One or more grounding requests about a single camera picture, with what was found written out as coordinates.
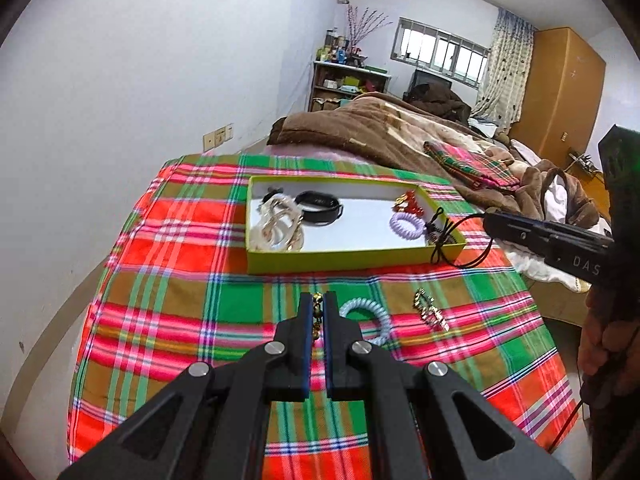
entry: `white wall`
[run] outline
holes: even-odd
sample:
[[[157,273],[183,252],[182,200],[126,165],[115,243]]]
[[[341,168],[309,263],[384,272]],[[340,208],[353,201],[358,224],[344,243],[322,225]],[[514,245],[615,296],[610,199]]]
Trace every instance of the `white wall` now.
[[[359,6],[360,12],[365,7],[381,10],[388,14],[394,22],[380,30],[373,32],[358,46],[362,48],[363,56],[368,56],[367,64],[386,68],[393,76],[389,84],[389,91],[402,97],[406,92],[415,67],[395,61],[390,58],[393,49],[398,18],[408,18],[416,22],[425,23],[442,30],[446,30],[466,40],[473,41],[485,47],[491,46],[495,20],[498,8],[482,0],[349,0],[352,5]],[[340,6],[337,11],[336,25],[338,30],[345,32],[346,6]],[[470,86],[457,81],[451,89],[470,106],[476,103],[478,92]]]
[[[588,43],[607,63],[600,108],[586,152],[598,168],[598,142],[617,124],[640,131],[640,60],[619,27],[611,27]]]
[[[335,5],[32,0],[0,48],[0,412],[162,163],[231,122],[236,152],[303,109]]]

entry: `plaid tablecloth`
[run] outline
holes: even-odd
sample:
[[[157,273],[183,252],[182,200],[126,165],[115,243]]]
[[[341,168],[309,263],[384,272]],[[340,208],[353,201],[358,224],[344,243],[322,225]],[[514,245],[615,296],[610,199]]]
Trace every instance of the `plaid tablecloth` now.
[[[420,183],[450,217],[472,212],[446,181],[379,166],[261,155],[189,155],[169,161],[137,202],[111,251],[82,332],[68,420],[70,460],[196,360],[235,361],[294,315],[302,291],[338,301],[373,298],[392,314],[387,347],[416,365],[438,358],[481,390],[541,446],[572,408],[553,341],[527,289],[494,248],[480,267],[420,265],[350,272],[249,276],[244,250],[246,186],[255,174],[339,175]],[[462,225],[469,261],[488,237]],[[423,287],[451,330],[433,332],[412,310]],[[374,332],[363,322],[365,336]],[[303,404],[275,403],[264,477],[370,478],[361,402],[328,402],[322,340]]]

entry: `shelf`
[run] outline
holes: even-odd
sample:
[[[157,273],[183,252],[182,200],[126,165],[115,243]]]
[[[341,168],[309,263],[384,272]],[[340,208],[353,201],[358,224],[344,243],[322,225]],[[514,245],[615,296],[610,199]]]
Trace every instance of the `shelf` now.
[[[353,72],[361,72],[365,74],[371,75],[379,75],[380,77],[385,77],[387,79],[391,78],[391,75],[388,73],[376,72],[375,70],[367,70],[366,68],[357,68],[355,66],[342,65],[340,63],[329,63],[327,61],[314,61],[314,64],[320,66],[327,66],[329,68],[341,68],[343,70],[351,70]]]
[[[350,97],[356,97],[356,95],[360,95],[360,93],[347,92],[345,90],[340,90],[339,88],[327,88],[320,85],[314,85],[316,90],[322,90],[324,92],[333,92],[334,94],[348,95]]]

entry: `floor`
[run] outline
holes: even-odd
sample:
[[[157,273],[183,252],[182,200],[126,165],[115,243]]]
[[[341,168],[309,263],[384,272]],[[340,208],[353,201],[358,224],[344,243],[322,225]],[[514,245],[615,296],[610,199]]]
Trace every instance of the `floor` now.
[[[36,380],[22,412],[15,435],[10,438],[18,456],[36,480],[51,480],[66,467],[66,413],[78,334],[84,316],[76,320]],[[561,321],[545,320],[567,369],[572,389],[580,389],[576,368],[580,329]],[[582,418],[554,456],[575,476],[589,480],[591,451]]]

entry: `wall outlet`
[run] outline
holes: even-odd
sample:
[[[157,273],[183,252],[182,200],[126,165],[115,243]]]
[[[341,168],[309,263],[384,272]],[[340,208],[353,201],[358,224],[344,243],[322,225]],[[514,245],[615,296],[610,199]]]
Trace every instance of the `wall outlet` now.
[[[217,148],[220,144],[225,142],[226,126],[217,129],[215,132],[202,136],[202,151],[208,152],[213,148]]]

